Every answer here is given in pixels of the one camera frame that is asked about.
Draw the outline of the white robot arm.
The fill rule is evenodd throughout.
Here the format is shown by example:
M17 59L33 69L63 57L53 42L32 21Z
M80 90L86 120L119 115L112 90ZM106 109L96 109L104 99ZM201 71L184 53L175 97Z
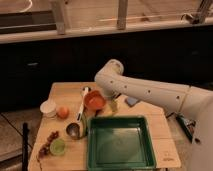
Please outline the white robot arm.
M213 171L213 90L191 85L126 77L124 66L109 60L95 75L107 99L121 93L184 114L196 122L187 171Z

